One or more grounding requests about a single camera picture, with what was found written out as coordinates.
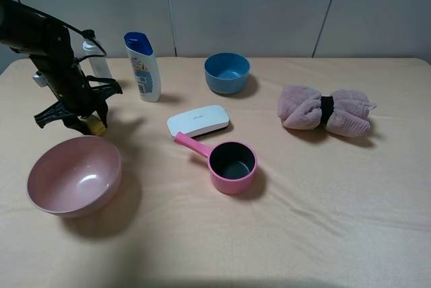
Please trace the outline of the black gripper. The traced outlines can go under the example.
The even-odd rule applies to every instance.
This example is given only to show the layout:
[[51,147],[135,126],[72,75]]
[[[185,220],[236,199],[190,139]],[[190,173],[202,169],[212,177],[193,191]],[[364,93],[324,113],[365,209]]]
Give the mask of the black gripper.
[[74,57],[68,63],[39,55],[31,55],[30,60],[57,99],[53,105],[34,116],[40,128],[62,120],[68,129],[91,135],[87,124],[80,119],[93,113],[99,116],[105,128],[108,127],[106,100],[123,92],[115,79],[85,75]]

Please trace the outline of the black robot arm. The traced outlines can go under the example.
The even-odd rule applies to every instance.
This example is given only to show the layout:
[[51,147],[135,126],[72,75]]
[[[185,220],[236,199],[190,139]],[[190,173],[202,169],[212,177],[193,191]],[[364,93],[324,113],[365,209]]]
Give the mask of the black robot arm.
[[122,88],[115,79],[84,74],[71,47],[69,30],[63,24],[15,1],[1,0],[1,44],[27,54],[37,68],[37,76],[57,99],[34,116],[40,128],[62,120],[68,129],[91,135],[91,128],[82,120],[93,113],[108,126],[106,100],[122,94]]

